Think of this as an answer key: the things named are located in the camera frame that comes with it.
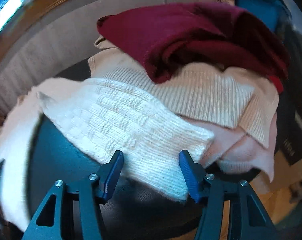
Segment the pink garment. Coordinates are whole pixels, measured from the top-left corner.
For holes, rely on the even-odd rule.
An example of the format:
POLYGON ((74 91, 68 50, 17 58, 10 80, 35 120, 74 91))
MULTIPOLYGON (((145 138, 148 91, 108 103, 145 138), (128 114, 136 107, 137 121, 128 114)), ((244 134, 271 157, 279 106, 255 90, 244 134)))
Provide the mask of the pink garment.
POLYGON ((182 119, 210 130, 215 135, 212 144, 200 158, 199 163, 203 167, 207 168, 217 163, 220 170, 226 174, 243 174, 256 168, 267 174, 269 181, 273 180, 277 136, 276 115, 273 116, 270 124, 268 148, 263 147, 240 127, 229 129, 185 116, 182 119))

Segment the blue storage box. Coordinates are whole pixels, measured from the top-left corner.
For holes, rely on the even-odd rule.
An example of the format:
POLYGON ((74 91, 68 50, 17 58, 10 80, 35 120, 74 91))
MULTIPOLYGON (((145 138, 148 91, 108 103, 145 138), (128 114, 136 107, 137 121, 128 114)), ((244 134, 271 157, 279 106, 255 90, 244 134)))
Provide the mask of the blue storage box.
POLYGON ((283 0, 235 0, 235 5, 249 11, 274 33, 292 19, 283 0))

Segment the beige ribbed sweater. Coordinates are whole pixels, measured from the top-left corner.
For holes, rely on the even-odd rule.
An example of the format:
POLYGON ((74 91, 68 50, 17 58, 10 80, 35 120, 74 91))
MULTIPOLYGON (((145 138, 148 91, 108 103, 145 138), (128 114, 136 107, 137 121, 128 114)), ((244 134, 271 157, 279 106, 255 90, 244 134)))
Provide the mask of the beige ribbed sweater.
POLYGON ((120 48, 100 36, 100 51, 88 59, 91 77, 136 86, 158 98, 172 112, 227 128, 242 128, 264 147, 279 103, 276 87, 249 70, 193 62, 164 83, 156 84, 146 70, 120 48))

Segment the white knitted sweater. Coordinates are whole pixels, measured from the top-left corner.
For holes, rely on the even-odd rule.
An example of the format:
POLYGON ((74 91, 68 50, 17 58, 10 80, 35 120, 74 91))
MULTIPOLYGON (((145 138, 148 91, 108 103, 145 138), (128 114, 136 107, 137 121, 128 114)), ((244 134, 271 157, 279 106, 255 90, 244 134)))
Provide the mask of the white knitted sweater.
POLYGON ((31 89, 0 127, 0 204, 6 220, 22 231, 30 222, 27 166, 42 115, 99 163, 122 151, 125 176, 177 201, 187 197, 178 154, 188 150, 200 160, 214 140, 213 132, 186 122, 136 86, 102 78, 48 79, 31 89))

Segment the dark red sweater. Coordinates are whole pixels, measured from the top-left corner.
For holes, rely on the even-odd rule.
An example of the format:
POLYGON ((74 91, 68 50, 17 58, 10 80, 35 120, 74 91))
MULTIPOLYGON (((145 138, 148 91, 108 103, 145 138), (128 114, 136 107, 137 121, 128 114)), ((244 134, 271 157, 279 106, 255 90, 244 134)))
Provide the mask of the dark red sweater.
POLYGON ((140 63, 155 83, 192 62, 251 70, 278 92, 288 78, 287 50, 249 11, 225 3, 171 3, 105 16, 98 32, 140 63))

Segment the black sofa seat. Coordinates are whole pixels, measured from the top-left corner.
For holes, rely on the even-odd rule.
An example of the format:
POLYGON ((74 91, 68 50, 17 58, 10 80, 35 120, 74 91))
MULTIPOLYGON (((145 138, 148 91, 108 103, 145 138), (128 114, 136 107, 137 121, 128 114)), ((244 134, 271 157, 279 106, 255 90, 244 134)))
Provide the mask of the black sofa seat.
MULTIPOLYGON (((55 180, 72 183, 96 173, 102 165, 76 148, 42 115, 28 164, 29 212, 35 213, 55 180)), ((102 209, 111 239, 166 239, 173 236, 180 225, 199 218, 200 210, 189 200, 188 192, 185 200, 170 199, 125 176, 123 170, 124 165, 114 195, 102 209)))

